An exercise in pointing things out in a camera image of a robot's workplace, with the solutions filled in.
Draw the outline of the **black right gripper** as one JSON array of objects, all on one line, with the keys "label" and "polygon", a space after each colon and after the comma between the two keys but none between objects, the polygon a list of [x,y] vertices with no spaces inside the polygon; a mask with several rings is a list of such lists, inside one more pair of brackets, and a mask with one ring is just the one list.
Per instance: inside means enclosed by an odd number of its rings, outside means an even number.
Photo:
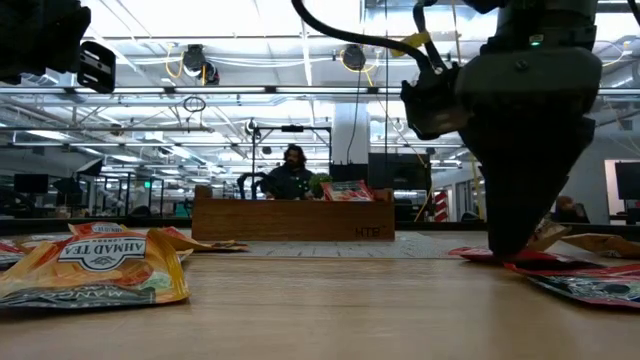
[{"label": "black right gripper", "polygon": [[[515,255],[526,247],[593,141],[595,121],[581,116],[595,101],[601,74],[601,60],[580,47],[483,54],[461,68],[454,127],[481,163],[493,254]],[[490,115],[574,119],[471,119]]]}]

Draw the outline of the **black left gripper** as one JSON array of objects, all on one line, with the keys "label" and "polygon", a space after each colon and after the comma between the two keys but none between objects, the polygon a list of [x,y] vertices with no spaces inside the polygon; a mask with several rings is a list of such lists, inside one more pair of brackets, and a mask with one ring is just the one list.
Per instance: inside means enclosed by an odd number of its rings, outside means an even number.
[{"label": "black left gripper", "polygon": [[74,73],[98,93],[115,89],[116,56],[83,41],[91,9],[78,0],[1,0],[1,81],[18,85],[25,75],[48,70]]}]

